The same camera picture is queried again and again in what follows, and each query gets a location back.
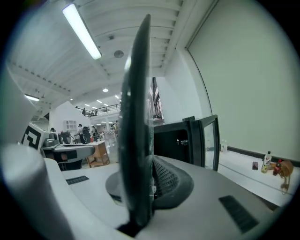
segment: bottle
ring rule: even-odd
[[[262,173],[266,173],[268,171],[271,159],[272,159],[271,151],[268,151],[268,154],[266,154],[263,159],[263,164],[261,169]]]
[[[224,139],[221,141],[221,152],[224,152]]]
[[[227,152],[227,141],[224,141],[224,152]]]

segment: person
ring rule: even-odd
[[[97,128],[95,128],[95,126],[92,126],[92,134],[93,134],[93,138],[96,141],[98,138],[98,131]]]
[[[79,124],[78,127],[79,127],[79,130],[78,130],[78,134],[76,134],[76,135],[79,135],[80,141],[82,144],[86,144],[86,142],[83,138],[83,126],[81,124]]]
[[[54,133],[54,134],[53,134],[53,137],[54,137],[55,140],[57,140],[57,135],[56,135],[55,132],[56,132],[55,129],[52,127],[52,128],[50,129],[50,132],[49,132],[49,133]]]
[[[114,125],[115,127],[115,133],[116,133],[116,137],[118,136],[118,130],[119,130],[119,121],[116,120],[116,124]]]

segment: black sign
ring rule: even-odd
[[[41,139],[41,133],[34,130],[32,127],[27,126],[25,134],[22,138],[22,144],[25,146],[30,146],[38,150],[38,144]]]

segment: railing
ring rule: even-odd
[[[78,109],[80,111],[80,113],[83,112],[82,108],[77,107],[76,109]],[[85,114],[84,116],[86,117],[95,117],[95,116],[100,116],[103,114],[108,114],[108,113],[117,113],[121,110],[121,104],[115,104],[115,105],[111,105],[111,106],[107,106],[107,107],[101,107],[101,108],[97,108],[95,110],[85,110]]]

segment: desk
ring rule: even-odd
[[[76,197],[75,192],[73,192],[72,191],[73,189],[70,188],[71,185],[67,184],[57,163],[52,159],[48,159],[48,158],[44,158],[44,160],[46,163],[48,178],[51,184],[53,194],[57,200],[58,205],[60,206],[61,211],[63,212],[64,216],[67,219],[74,240],[82,240],[82,239],[130,240],[132,239],[116,231],[111,226],[108,226],[107,224],[105,224],[104,221],[101,220],[101,218],[93,214],[93,212],[99,208],[102,210],[106,209],[106,206],[101,204],[101,199],[103,199],[103,196],[94,195],[94,197],[96,197],[97,200],[100,200],[98,202],[95,202],[95,204],[97,204],[97,207],[95,209],[87,208],[86,202],[82,202],[81,199]],[[98,171],[99,170],[101,171],[102,168],[98,167],[98,168],[88,169],[88,170],[92,173],[96,169]],[[73,170],[73,171],[66,171],[66,172],[73,172],[73,175],[78,175],[78,174],[80,176],[84,175],[84,173],[82,174],[80,171],[82,170]],[[79,186],[79,188],[82,187],[82,190],[84,190],[88,182],[91,187],[93,186],[96,188],[98,186],[98,183],[93,182],[93,180],[91,179],[73,185],[77,185],[77,187]],[[86,192],[90,192],[90,194],[96,193],[92,188],[88,188]]]
[[[60,143],[53,145],[51,147],[41,147],[41,150],[53,150],[55,149],[58,145],[60,145]]]
[[[43,148],[43,155],[45,155],[47,158],[54,158],[54,154],[59,154],[59,159],[61,160],[61,162],[64,163],[73,163],[73,162],[77,162],[79,160],[82,160],[83,158],[85,158],[86,156],[92,154],[94,152],[94,147],[91,147],[89,145],[83,145],[83,144],[58,144],[56,145],[56,147],[52,146],[52,147],[45,147]]]
[[[177,208],[156,210],[152,220],[136,239],[236,239],[241,237],[219,198],[234,196],[260,223],[270,221],[271,211],[250,192],[223,175],[175,159],[163,160],[186,171],[194,180],[191,195]],[[106,179],[119,164],[62,172],[65,179],[87,176],[89,180],[70,185],[74,194],[97,218],[111,227],[128,221],[127,209],[116,205],[106,191]]]
[[[258,170],[252,170],[253,161],[258,162]],[[300,182],[300,168],[294,167],[289,189],[283,195],[280,186],[284,180],[280,178],[279,174],[273,176],[273,171],[262,173],[260,171],[262,165],[263,161],[260,158],[231,151],[221,152],[218,172],[277,206],[289,203]]]
[[[93,155],[87,157],[88,164],[91,167],[93,166],[104,166],[110,163],[109,157],[106,151],[105,147],[105,141],[100,141],[100,142],[91,142],[88,143],[87,145],[94,146],[95,152]]]

